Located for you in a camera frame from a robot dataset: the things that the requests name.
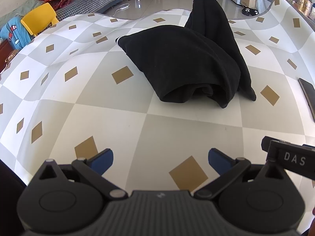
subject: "checkered tablecloth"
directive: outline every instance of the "checkered tablecloth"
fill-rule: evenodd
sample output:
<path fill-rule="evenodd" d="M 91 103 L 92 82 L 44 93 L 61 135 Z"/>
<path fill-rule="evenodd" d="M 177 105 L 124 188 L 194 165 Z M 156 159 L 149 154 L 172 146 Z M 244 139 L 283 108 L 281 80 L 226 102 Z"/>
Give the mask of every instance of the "checkered tablecloth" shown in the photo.
<path fill-rule="evenodd" d="M 47 158 L 70 163 L 111 148 L 114 162 L 104 177 L 129 193 L 194 191 L 218 176 L 207 160 L 212 147 L 264 163 L 264 136 L 314 145 L 315 123 L 297 79 L 314 84 L 315 33 L 285 0 L 264 15 L 229 21 L 255 102 L 236 94 L 221 109 L 207 97 L 158 99 L 115 39 L 161 24 L 184 26 L 189 13 L 76 15 L 37 36 L 2 73 L 0 159 L 28 183 Z M 315 190 L 311 180 L 289 175 L 306 202 L 303 230 Z"/>

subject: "yellow plastic chair back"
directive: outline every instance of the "yellow plastic chair back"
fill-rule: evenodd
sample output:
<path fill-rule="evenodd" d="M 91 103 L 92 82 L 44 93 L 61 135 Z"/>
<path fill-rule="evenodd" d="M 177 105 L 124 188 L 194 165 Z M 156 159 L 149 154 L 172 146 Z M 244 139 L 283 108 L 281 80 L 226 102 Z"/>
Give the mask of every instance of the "yellow plastic chair back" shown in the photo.
<path fill-rule="evenodd" d="M 56 12 L 49 3 L 44 3 L 31 10 L 21 19 L 22 25 L 33 36 L 37 36 L 50 22 L 54 25 L 59 21 L 56 18 Z"/>

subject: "blue cloth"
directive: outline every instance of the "blue cloth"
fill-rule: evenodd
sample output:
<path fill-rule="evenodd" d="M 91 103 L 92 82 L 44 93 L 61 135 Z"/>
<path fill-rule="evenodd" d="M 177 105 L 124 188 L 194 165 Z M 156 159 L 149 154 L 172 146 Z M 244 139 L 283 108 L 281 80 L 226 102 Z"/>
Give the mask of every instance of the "blue cloth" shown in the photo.
<path fill-rule="evenodd" d="M 31 36 L 21 24 L 21 17 L 19 16 L 10 19 L 2 27 L 0 37 L 7 39 L 14 50 L 23 49 L 31 41 Z"/>

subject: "cartoon print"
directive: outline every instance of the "cartoon print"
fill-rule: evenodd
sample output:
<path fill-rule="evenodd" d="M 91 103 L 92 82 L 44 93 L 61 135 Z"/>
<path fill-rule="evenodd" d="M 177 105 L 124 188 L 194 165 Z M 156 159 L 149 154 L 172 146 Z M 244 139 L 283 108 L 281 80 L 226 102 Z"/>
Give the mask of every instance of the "cartoon print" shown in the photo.
<path fill-rule="evenodd" d="M 7 23 L 7 29 L 9 30 L 9 42 L 11 42 L 11 40 L 13 38 L 14 43 L 18 44 L 19 43 L 19 39 L 14 34 L 14 31 L 17 29 L 16 25 L 10 26 L 9 23 Z"/>

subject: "black garment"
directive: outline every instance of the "black garment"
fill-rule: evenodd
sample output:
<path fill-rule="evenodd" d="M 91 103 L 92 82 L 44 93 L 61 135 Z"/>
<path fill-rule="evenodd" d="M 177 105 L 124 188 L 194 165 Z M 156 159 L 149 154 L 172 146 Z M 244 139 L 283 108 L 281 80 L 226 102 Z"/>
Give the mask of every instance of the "black garment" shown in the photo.
<path fill-rule="evenodd" d="M 16 212 L 17 201 L 26 185 L 0 160 L 0 235 L 19 236 L 24 228 Z"/>
<path fill-rule="evenodd" d="M 183 103 L 201 93 L 224 108 L 238 88 L 255 100 L 247 66 L 224 11 L 216 0 L 205 1 L 207 7 L 194 0 L 184 28 L 146 29 L 119 38 L 118 45 L 161 101 Z"/>

